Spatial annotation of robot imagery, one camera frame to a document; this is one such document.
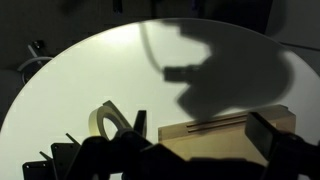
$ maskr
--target table surface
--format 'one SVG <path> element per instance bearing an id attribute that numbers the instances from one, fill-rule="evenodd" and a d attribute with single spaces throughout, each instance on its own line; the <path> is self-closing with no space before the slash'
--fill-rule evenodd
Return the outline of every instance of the table surface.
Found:
<path id="1" fill-rule="evenodd" d="M 191 84 L 165 82 L 166 66 L 199 65 Z M 158 127 L 282 104 L 296 133 L 320 139 L 320 81 L 297 55 L 253 31 L 194 19 L 134 23 L 94 35 L 42 68 L 10 108 L 0 134 L 1 179 L 43 160 L 54 142 L 90 136 L 89 114 L 111 100 L 133 124 L 147 110 L 147 139 Z"/>

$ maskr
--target roll of tape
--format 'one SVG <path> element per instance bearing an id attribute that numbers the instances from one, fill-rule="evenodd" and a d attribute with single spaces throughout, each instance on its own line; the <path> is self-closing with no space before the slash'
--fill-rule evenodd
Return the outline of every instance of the roll of tape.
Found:
<path id="1" fill-rule="evenodd" d="M 91 136 L 103 136 L 109 140 L 103 125 L 104 118 L 112 121 L 118 130 L 132 128 L 117 107 L 111 101 L 107 101 L 103 106 L 91 112 L 89 116 L 89 131 Z"/>

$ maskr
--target wooden block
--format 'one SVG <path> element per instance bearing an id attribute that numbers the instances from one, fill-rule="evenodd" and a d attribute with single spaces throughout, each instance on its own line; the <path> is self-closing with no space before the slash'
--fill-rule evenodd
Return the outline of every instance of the wooden block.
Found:
<path id="1" fill-rule="evenodd" d="M 192 157 L 245 158 L 267 161 L 244 134 L 248 112 L 258 112 L 273 126 L 294 133 L 295 115 L 282 105 L 214 117 L 208 122 L 187 122 L 159 128 L 159 142 L 185 160 Z"/>

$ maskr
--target white round table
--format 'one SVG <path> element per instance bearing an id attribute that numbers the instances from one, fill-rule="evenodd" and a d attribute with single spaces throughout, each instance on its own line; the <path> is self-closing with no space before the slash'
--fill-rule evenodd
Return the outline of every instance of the white round table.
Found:
<path id="1" fill-rule="evenodd" d="M 192 83 L 164 81 L 167 66 L 199 65 Z M 296 133 L 320 139 L 320 81 L 297 55 L 253 31 L 220 22 L 168 19 L 92 36 L 42 68 L 11 106 L 0 135 L 0 179 L 23 179 L 54 142 L 90 136 L 89 114 L 111 100 L 133 125 L 147 110 L 158 127 L 270 104 L 296 114 Z"/>

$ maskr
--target dark background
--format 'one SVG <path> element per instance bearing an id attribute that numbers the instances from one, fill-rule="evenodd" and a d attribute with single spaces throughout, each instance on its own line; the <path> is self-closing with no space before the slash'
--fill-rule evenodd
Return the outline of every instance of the dark background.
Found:
<path id="1" fill-rule="evenodd" d="M 47 55 L 110 28 L 152 18 L 215 19 L 264 33 L 272 0 L 122 0 L 123 13 L 112 0 L 1 0 L 0 69 L 15 69 L 32 57 L 27 45 L 44 40 Z"/>

